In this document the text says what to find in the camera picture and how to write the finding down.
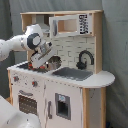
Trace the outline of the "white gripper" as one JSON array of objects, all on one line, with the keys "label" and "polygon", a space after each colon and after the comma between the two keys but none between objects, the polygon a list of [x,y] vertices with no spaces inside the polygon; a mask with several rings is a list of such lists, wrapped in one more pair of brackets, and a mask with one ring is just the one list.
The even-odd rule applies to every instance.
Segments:
[{"label": "white gripper", "polygon": [[34,68],[39,68],[45,62],[47,62],[54,55],[53,47],[51,42],[45,42],[37,48],[31,57],[31,63]]}]

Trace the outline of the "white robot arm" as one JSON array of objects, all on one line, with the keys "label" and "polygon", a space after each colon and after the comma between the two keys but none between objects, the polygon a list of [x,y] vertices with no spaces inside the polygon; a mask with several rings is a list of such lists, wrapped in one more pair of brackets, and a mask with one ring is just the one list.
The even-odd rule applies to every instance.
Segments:
[{"label": "white robot arm", "polygon": [[[39,68],[54,55],[52,43],[43,39],[39,24],[28,26],[22,35],[0,39],[0,61],[5,60],[11,51],[30,50],[35,51],[30,57],[34,68]],[[41,123],[35,114],[17,110],[0,95],[0,128],[41,128]]]}]

